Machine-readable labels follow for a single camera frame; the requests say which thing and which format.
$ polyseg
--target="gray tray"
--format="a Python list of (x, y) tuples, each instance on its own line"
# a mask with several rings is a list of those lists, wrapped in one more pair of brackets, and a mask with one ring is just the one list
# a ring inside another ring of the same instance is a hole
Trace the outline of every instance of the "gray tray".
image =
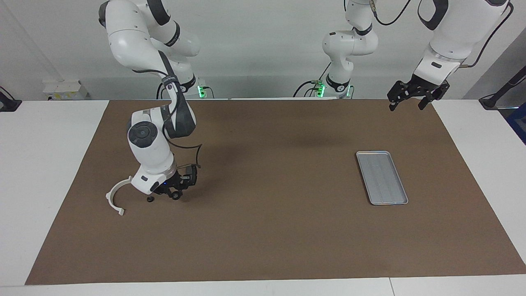
[(373, 205), (407, 204), (398, 172), (387, 151), (356, 153), (369, 200)]

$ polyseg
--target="brown mat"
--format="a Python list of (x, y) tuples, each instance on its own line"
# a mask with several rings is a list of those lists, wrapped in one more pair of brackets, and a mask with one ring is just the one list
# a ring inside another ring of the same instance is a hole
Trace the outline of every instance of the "brown mat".
[[(153, 203), (127, 185), (119, 216), (105, 194), (138, 168), (126, 122), (156, 104), (109, 104), (26, 284), (526, 273), (416, 101), (192, 101), (197, 129), (178, 143), (205, 144), (197, 185)], [(369, 204), (359, 150), (391, 152), (409, 204)]]

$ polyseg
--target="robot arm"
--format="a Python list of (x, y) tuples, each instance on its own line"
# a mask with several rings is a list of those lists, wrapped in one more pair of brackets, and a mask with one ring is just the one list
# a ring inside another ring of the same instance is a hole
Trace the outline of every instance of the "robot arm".
[(196, 83), (186, 56), (197, 55), (199, 40), (170, 20), (161, 0), (111, 0), (101, 6), (99, 14), (115, 59), (137, 73), (158, 75), (171, 98), (169, 105), (132, 115), (128, 142), (140, 168), (131, 183), (145, 194), (166, 193), (176, 199), (195, 184), (197, 176), (192, 166), (183, 181), (167, 140), (189, 136), (196, 127), (183, 93)]
[(431, 101), (440, 100), (449, 88), (447, 77), (495, 26), (508, 3), (509, 0), (421, 0), (418, 15), (434, 32), (433, 39), (411, 80), (397, 81), (387, 94), (391, 111), (414, 96), (424, 96), (419, 104), (421, 110)]
[(369, 0), (350, 0), (346, 19), (352, 30), (331, 32), (323, 39), (323, 51), (331, 59), (328, 74), (323, 78), (326, 96), (344, 97), (354, 69), (349, 57), (372, 54), (378, 47), (372, 16)]

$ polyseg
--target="white tabletop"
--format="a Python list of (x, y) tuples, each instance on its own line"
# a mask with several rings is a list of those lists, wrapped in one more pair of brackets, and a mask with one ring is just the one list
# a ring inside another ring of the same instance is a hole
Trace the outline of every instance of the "white tabletop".
[[(20, 287), (107, 103), (24, 102), (15, 113), (0, 113), (0, 295), (525, 295), (526, 275)], [(433, 105), (526, 261), (526, 146), (478, 101)]]

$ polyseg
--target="small black wheel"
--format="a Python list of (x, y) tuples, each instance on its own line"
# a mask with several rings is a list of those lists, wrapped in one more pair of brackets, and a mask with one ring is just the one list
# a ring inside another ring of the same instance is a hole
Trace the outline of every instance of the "small black wheel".
[(176, 201), (176, 200), (180, 199), (182, 195), (183, 195), (182, 192), (174, 191), (174, 192), (171, 193), (170, 197), (171, 197), (171, 199)]

